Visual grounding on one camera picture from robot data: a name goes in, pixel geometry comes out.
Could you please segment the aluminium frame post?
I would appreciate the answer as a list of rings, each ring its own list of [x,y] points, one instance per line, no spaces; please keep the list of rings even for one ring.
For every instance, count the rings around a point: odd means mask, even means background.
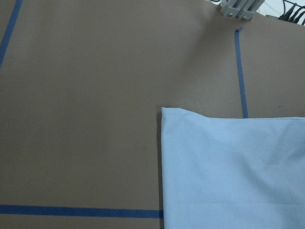
[[[222,0],[220,12],[225,17],[250,21],[265,0]]]

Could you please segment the light blue t-shirt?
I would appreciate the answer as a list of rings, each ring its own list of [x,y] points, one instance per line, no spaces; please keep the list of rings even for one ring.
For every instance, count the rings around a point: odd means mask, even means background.
[[[162,109],[167,229],[302,229],[305,120]]]

